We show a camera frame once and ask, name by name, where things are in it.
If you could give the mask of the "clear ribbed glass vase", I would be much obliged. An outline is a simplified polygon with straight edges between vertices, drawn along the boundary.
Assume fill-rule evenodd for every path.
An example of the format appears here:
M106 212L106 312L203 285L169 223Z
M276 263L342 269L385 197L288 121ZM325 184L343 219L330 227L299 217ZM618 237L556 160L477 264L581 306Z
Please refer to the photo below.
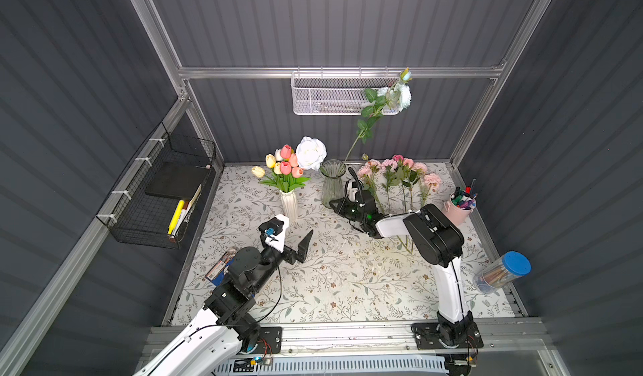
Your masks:
M345 163L338 159L326 160L320 166L319 172L323 175L321 203L324 207L331 208L331 201L343 198L343 176L346 171Z

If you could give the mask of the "pink peony stem with bud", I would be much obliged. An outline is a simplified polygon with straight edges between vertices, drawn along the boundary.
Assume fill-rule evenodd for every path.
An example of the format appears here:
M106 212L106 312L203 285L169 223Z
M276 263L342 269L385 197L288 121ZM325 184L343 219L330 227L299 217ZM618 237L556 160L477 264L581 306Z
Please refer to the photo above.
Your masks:
M378 183L377 176L381 169L381 163L377 160L371 159L366 153L362 155L363 161L365 163L358 170L358 178L373 196L378 210L381 213L384 213L383 205L378 196Z

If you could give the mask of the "light blue rose stem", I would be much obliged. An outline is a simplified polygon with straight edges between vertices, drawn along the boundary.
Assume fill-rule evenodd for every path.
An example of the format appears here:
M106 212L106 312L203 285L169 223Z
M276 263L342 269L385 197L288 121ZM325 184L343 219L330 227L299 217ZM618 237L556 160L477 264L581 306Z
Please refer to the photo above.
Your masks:
M348 161L359 141L365 144L373 138L373 128L383 119L386 111L398 114L410 107L412 102L410 81L412 81L412 71L410 68L405 68L390 86L365 89L364 94L368 104L361 111L361 118L357 124L357 136L343 161Z

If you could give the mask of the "white ribbed ceramic vase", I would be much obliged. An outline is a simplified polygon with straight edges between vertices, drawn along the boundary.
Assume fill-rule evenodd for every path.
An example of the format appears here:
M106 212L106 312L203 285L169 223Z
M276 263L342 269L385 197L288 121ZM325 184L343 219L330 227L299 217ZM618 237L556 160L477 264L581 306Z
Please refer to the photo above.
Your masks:
M296 222L298 219L298 201L296 191L280 191L280 197L283 214L289 218L291 222Z

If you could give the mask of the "pale pink rose stem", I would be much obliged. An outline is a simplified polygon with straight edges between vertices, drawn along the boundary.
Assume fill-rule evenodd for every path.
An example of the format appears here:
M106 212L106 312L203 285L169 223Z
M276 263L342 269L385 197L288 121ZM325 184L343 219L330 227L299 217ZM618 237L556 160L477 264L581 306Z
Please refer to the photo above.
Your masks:
M420 204L426 205L429 196L436 193L442 184L442 179L436 173L425 174L420 180Z

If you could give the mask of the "tulip bouquet pink and yellow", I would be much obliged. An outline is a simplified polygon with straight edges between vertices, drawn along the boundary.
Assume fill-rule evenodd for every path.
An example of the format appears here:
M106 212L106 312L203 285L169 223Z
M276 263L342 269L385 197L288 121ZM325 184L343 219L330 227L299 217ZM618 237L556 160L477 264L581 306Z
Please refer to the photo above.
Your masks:
M289 145L276 149L274 154L268 154L265 166L254 166L251 173L259 179L259 183L276 188L283 193L290 193L298 188L304 188L310 181L306 170L299 166L295 151Z

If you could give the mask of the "hot pink rose stem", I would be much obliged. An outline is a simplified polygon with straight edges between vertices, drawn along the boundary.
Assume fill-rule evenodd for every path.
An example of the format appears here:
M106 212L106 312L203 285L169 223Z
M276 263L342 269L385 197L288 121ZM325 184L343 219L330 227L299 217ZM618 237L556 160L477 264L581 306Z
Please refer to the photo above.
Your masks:
M406 197L405 197L405 185L404 185L404 181L406 178L405 158L400 154L396 154L396 155L393 155L393 160L397 164L397 167L395 168L395 178L393 181L393 185L400 188L401 195L403 197L403 208L404 210L407 210Z

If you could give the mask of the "white rose stem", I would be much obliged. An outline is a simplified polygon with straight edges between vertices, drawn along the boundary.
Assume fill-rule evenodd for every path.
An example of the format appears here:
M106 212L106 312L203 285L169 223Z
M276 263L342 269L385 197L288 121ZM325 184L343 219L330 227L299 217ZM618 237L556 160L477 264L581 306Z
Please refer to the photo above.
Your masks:
M296 157L300 168L318 171L327 157L327 149L321 140L304 136L296 147Z

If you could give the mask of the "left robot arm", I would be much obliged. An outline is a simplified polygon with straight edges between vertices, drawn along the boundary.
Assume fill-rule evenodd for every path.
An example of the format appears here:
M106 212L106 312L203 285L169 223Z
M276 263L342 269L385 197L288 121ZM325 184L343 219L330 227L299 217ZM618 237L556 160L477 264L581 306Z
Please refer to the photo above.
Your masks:
M290 220L283 214L259 226L262 250L239 250L222 282L214 288L196 317L138 375L210 375L217 366L242 352L252 351L260 339L260 322L249 311L256 295L286 262L306 261L314 231L297 248L286 245Z

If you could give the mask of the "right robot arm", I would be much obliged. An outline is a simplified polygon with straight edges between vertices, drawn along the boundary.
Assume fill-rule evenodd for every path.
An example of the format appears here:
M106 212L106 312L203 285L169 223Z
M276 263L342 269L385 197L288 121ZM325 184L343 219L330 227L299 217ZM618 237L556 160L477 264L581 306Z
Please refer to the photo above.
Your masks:
M330 201L330 208L374 239L410 237L421 257L433 266L439 308L437 325L430 333L447 349L481 348L482 335L466 306L461 283L465 240L460 230L433 203L418 211L383 215L357 172L353 168L348 172L351 178L345 183L344 197Z

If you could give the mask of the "white mesh wall basket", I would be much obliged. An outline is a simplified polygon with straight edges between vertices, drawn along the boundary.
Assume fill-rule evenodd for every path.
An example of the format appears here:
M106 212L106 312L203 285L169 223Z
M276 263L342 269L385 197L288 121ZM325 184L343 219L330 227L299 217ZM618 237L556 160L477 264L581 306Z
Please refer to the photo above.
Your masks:
M358 116L368 104L365 89L390 86L401 72L387 69L295 71L291 74L293 111L299 116ZM385 116L394 115L393 111L385 112Z

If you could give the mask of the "pink carnation stem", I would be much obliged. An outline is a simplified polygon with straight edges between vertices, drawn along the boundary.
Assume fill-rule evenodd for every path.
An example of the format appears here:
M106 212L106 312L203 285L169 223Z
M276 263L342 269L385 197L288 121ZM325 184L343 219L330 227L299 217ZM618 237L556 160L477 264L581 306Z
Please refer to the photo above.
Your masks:
M387 195L388 208L392 209L392 203L390 201L390 193L392 188L400 185L400 179L398 176L398 165L399 160L394 156L393 158L385 159L382 161L380 170L384 177L383 188Z

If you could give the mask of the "yellow marker in basket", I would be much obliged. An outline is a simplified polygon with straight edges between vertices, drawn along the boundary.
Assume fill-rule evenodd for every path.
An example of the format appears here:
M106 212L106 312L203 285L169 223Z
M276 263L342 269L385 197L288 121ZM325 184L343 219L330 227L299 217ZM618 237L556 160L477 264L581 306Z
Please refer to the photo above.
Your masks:
M181 218L182 212L184 211L185 203L186 202L184 200L180 200L178 202L177 207L175 208L175 211L173 213L171 222L168 226L168 230L167 230L168 235L172 235L174 230L176 230L177 224Z

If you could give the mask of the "large pink rose stem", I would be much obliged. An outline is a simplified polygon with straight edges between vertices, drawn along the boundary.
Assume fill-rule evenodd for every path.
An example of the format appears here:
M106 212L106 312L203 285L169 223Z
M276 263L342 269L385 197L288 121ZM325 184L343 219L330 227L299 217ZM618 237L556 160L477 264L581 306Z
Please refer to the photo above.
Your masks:
M411 158L405 158L405 166L406 178L404 181L404 185L407 205L407 210L405 210L405 213L407 213L410 211L414 211L414 186L427 173L428 168L425 163L415 162Z

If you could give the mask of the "pink pen bucket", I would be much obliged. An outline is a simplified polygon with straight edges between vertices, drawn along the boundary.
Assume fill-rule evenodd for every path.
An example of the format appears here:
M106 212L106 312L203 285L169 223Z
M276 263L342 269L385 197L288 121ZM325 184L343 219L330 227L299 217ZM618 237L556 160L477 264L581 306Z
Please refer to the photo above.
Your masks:
M462 225L477 208L477 194L474 193L476 180L470 185L456 187L442 208L442 213L456 227Z

